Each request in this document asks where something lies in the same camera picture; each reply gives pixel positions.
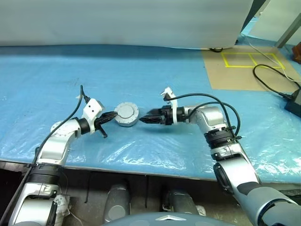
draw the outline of round metal disc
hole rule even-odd
[[[139,109],[133,103],[123,102],[115,108],[115,111],[118,113],[115,120],[120,126],[130,127],[138,121]]]

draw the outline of white backdrop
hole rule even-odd
[[[0,0],[0,45],[235,44],[253,0]]]

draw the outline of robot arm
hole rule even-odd
[[[170,98],[172,91],[170,88],[166,90],[165,95]],[[232,131],[234,127],[228,127],[219,108],[201,107],[190,115],[195,107],[167,105],[151,110],[140,120],[172,125],[176,112],[177,122],[197,124],[211,149],[212,158],[217,161],[213,168],[218,183],[225,192],[234,196],[253,225],[301,225],[299,205],[279,191],[261,186],[258,175]]]
[[[53,226],[57,204],[53,201],[58,191],[58,180],[68,157],[73,140],[85,133],[100,130],[101,125],[112,120],[116,112],[101,112],[103,105],[87,97],[81,119],[73,118],[59,127],[45,142],[16,202],[9,226],[33,222],[33,225]],[[61,121],[51,127],[54,130]]]

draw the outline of white bracket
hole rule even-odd
[[[84,107],[82,118],[85,118],[89,123],[90,134],[95,132],[94,121],[100,116],[104,110],[104,106],[97,100],[91,98],[87,105]]]
[[[165,90],[161,93],[161,96],[166,98],[174,98],[175,94],[173,93],[172,89],[170,87],[166,87]],[[171,108],[173,109],[173,121],[174,124],[178,123],[177,120],[177,108],[178,108],[178,100],[170,100],[167,101],[167,103],[171,103]]]

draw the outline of metal frame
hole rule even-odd
[[[289,28],[280,37],[280,39],[275,44],[275,46],[277,48],[282,48],[286,44],[286,42],[292,37],[292,35],[299,29],[300,26],[301,26],[301,13],[299,13],[299,15],[292,22]]]

